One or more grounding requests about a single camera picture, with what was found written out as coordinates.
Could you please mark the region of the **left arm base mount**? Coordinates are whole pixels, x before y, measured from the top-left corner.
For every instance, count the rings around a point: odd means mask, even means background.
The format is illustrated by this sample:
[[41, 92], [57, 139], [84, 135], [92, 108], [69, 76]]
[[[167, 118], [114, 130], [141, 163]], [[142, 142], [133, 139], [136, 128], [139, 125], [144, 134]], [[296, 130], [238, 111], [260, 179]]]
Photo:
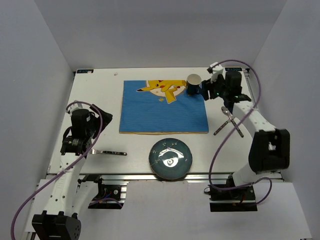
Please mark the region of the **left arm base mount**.
[[97, 185], [98, 193], [89, 204], [89, 209], [120, 210], [126, 199], [127, 182], [122, 180], [109, 180], [102, 175], [89, 174], [83, 178]]

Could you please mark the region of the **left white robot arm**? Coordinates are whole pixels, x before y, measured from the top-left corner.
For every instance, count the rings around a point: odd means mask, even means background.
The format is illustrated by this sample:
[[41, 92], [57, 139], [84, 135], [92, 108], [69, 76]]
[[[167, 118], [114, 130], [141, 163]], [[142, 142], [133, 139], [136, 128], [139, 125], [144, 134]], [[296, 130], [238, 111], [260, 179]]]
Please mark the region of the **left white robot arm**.
[[105, 196], [106, 187], [99, 182], [78, 182], [90, 149], [113, 116], [84, 101], [74, 101], [66, 108], [71, 125], [63, 133], [60, 148], [60, 169], [50, 181], [52, 192], [42, 213], [35, 214], [31, 225], [41, 240], [77, 240], [82, 223], [79, 215], [94, 198]]

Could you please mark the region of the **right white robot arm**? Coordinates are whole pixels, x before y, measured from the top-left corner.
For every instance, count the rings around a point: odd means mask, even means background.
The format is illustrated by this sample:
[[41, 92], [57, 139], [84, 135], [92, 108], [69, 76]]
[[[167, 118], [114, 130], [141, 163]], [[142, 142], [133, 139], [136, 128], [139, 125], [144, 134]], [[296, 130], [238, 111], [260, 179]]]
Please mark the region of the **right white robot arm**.
[[226, 195], [236, 200], [250, 186], [271, 172], [285, 170], [290, 165], [290, 133], [277, 129], [258, 111], [251, 98], [242, 92], [242, 74], [227, 71], [213, 75], [201, 83], [205, 100], [221, 98], [232, 117], [239, 119], [252, 137], [248, 163], [232, 173], [226, 181]]

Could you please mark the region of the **blue pikachu placemat cloth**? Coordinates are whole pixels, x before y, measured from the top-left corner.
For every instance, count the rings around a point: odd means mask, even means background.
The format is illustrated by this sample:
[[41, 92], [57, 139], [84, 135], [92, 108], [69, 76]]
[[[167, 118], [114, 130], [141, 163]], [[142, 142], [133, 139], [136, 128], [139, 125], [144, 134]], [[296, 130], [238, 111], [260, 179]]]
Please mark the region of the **blue pikachu placemat cloth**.
[[126, 80], [119, 132], [122, 134], [206, 134], [204, 99], [189, 96], [185, 80]]

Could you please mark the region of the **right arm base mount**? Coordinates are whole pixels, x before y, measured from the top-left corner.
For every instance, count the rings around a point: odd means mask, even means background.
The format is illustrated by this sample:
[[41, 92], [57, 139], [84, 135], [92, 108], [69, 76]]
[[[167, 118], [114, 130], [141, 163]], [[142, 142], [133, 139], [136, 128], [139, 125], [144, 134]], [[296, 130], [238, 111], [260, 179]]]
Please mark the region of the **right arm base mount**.
[[258, 211], [252, 186], [235, 190], [217, 190], [208, 185], [203, 193], [209, 196], [210, 211], [213, 213]]

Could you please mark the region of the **dark blue paper cup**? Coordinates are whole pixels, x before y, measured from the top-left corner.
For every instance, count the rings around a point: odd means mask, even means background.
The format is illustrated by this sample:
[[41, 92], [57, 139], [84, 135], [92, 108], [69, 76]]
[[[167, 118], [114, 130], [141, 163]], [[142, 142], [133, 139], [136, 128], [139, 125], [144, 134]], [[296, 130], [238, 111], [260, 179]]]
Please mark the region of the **dark blue paper cup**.
[[186, 92], [189, 96], [199, 95], [202, 79], [198, 74], [190, 74], [186, 79]]

